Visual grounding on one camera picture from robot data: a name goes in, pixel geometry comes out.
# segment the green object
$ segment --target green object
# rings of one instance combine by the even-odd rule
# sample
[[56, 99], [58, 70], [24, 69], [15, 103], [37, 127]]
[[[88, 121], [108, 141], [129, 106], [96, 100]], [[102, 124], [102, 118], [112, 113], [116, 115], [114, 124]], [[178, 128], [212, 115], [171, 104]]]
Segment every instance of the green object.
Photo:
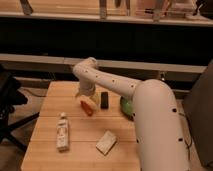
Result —
[[124, 97], [120, 98], [120, 107], [122, 113], [130, 120], [133, 120], [133, 107], [130, 100], [125, 99]]

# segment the black cable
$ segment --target black cable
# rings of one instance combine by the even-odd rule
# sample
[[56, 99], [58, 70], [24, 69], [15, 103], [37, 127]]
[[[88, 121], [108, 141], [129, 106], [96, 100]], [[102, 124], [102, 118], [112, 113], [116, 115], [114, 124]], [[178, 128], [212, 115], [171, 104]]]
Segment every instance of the black cable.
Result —
[[190, 156], [190, 148], [192, 147], [192, 136], [191, 136], [191, 133], [190, 133], [190, 122], [189, 122], [189, 119], [188, 117], [183, 114], [183, 113], [179, 113], [180, 116], [184, 117], [187, 121], [187, 124], [188, 124], [188, 128], [189, 128], [189, 135], [190, 135], [190, 143], [188, 143], [186, 140], [184, 140], [185, 144], [186, 144], [186, 148], [188, 150], [188, 159], [190, 160], [191, 156]]
[[26, 89], [26, 88], [21, 88], [21, 90], [24, 90], [24, 91], [30, 93], [31, 95], [33, 95], [35, 97], [46, 97], [45, 95], [38, 95], [38, 94], [36, 94], [36, 93], [30, 91], [29, 89]]

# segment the sponge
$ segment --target sponge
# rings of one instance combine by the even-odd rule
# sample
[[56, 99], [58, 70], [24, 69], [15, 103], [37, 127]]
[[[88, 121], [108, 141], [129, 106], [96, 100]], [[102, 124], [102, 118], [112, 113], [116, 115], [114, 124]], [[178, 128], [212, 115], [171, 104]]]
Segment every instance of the sponge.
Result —
[[117, 138], [115, 134], [113, 134], [110, 131], [106, 131], [103, 137], [98, 141], [96, 144], [96, 148], [102, 152], [104, 155], [107, 155], [107, 153], [110, 151], [110, 149], [113, 147], [113, 145], [116, 143]]

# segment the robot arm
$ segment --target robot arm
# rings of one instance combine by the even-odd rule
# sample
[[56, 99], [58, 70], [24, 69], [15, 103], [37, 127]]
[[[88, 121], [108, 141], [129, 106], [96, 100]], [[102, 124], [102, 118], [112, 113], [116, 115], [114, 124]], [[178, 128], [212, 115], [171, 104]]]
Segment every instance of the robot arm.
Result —
[[88, 58], [73, 68], [73, 73], [79, 78], [79, 93], [87, 96], [95, 92], [95, 84], [118, 93], [126, 99], [131, 99], [136, 86], [141, 82], [127, 77], [101, 72], [95, 58]]
[[87, 96], [99, 84], [132, 100], [141, 170], [190, 171], [178, 108], [172, 90], [162, 81], [140, 81], [98, 71], [94, 58], [73, 68], [79, 92]]

